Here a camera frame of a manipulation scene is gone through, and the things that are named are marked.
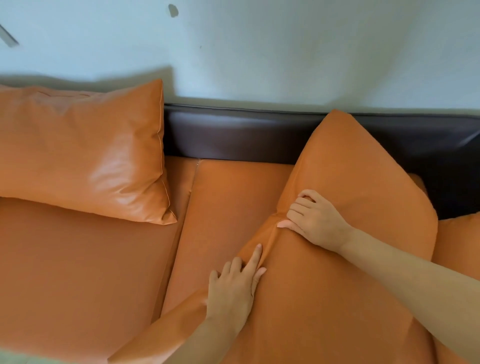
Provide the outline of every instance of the finger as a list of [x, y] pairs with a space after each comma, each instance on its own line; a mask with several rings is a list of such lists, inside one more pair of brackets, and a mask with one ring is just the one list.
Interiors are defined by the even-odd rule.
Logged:
[[301, 222], [303, 221], [303, 215], [301, 213], [299, 213], [297, 211], [293, 211], [293, 210], [288, 210], [287, 218], [292, 220], [298, 226], [301, 226]]
[[218, 272], [216, 270], [212, 270], [210, 272], [210, 278], [208, 279], [208, 284], [214, 284], [218, 280]]
[[230, 268], [232, 266], [232, 262], [226, 262], [223, 266], [222, 275], [221, 277], [225, 277], [230, 273]]
[[310, 209], [297, 203], [293, 203], [290, 205], [290, 210], [297, 211], [299, 214], [305, 215]]
[[230, 273], [240, 273], [242, 263], [242, 259], [239, 256], [233, 258], [232, 266], [230, 267]]
[[299, 193], [299, 197], [310, 197], [314, 202], [320, 202], [325, 200], [322, 195], [320, 195], [317, 191], [314, 190], [303, 190]]
[[306, 198], [303, 198], [303, 197], [297, 197], [297, 199], [295, 200], [295, 203], [308, 208], [312, 208], [315, 206], [315, 202], [307, 200]]
[[298, 234], [302, 235], [302, 236], [305, 236], [305, 232], [300, 228], [300, 226], [298, 226], [296, 223], [294, 223], [293, 221], [291, 220], [283, 220], [281, 222], [279, 222], [276, 227], [278, 228], [287, 228], [287, 229], [290, 229], [290, 230], [293, 230], [294, 232], [297, 232]]
[[243, 269], [243, 272], [249, 277], [253, 277], [257, 270], [258, 262], [260, 262], [260, 257], [262, 256], [262, 245], [258, 244], [253, 251], [252, 257], [248, 261], [247, 265]]
[[255, 296], [255, 291], [257, 289], [258, 282], [260, 282], [260, 278], [264, 273], [267, 271], [267, 268], [261, 267], [258, 268], [258, 270], [255, 272], [255, 275], [253, 276], [252, 279], [252, 296]]

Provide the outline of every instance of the wall stain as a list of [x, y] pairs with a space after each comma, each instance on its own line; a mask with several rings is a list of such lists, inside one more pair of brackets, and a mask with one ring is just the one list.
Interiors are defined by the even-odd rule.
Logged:
[[170, 16], [171, 16], [172, 18], [175, 18], [175, 17], [177, 17], [177, 16], [179, 15], [179, 10], [178, 10], [178, 8], [177, 8], [175, 5], [173, 5], [173, 4], [168, 4], [168, 11], [170, 12]]

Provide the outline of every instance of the leather pillow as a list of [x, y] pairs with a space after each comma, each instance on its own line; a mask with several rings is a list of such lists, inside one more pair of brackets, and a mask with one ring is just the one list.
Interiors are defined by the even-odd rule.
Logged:
[[[277, 204], [244, 246], [267, 267], [252, 313], [224, 363], [392, 363], [412, 316], [380, 283], [339, 255], [276, 227], [303, 189], [330, 200], [354, 227], [430, 260], [437, 216], [425, 193], [355, 119], [333, 111], [317, 127]], [[113, 363], [161, 362], [205, 316], [207, 289], [115, 353]]]
[[[432, 262], [480, 280], [480, 212], [441, 220]], [[467, 364], [434, 339], [439, 364]]]
[[0, 86], [0, 196], [170, 224], [163, 83], [106, 94]]

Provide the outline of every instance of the leather sofa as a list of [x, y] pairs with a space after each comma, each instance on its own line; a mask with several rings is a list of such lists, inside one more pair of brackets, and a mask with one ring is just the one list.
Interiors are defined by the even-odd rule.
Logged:
[[[0, 347], [69, 363], [118, 348], [208, 282], [275, 211], [325, 114], [166, 105], [178, 222], [162, 226], [0, 199]], [[354, 114], [420, 175], [439, 218], [480, 210], [480, 119]], [[434, 363], [415, 320], [397, 363]]]

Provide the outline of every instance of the white wall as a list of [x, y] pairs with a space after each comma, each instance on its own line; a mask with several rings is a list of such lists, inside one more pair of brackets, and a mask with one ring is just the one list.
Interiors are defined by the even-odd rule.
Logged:
[[160, 76], [167, 102], [480, 113], [479, 14], [479, 0], [0, 0], [20, 43], [0, 44], [0, 81]]

